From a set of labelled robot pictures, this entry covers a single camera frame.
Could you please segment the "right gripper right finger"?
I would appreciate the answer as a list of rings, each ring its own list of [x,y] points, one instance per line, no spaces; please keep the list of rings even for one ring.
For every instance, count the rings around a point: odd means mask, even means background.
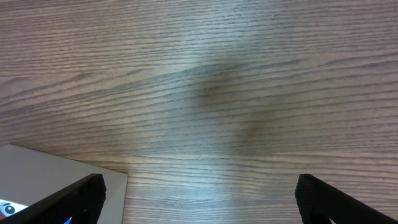
[[[397,224],[310,174],[299,175],[295,199],[303,224]]]

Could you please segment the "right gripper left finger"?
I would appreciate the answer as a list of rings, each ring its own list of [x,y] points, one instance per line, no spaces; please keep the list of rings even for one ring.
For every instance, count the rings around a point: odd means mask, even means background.
[[[1,220],[1,224],[97,224],[106,200],[102,174],[77,182]]]

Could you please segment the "white box pink interior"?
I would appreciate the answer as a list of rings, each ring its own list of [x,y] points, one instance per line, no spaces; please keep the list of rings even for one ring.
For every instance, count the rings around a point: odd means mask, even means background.
[[[98,222],[121,224],[127,174],[15,145],[1,147],[1,199],[32,205],[92,174],[102,174],[106,186]]]

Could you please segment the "yellow one-eyed ball toy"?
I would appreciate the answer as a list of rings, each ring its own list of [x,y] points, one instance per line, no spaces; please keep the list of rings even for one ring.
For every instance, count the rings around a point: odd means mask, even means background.
[[[15,213],[18,213],[25,208],[27,208],[26,205],[21,205],[19,203],[1,200],[1,219],[9,217]]]

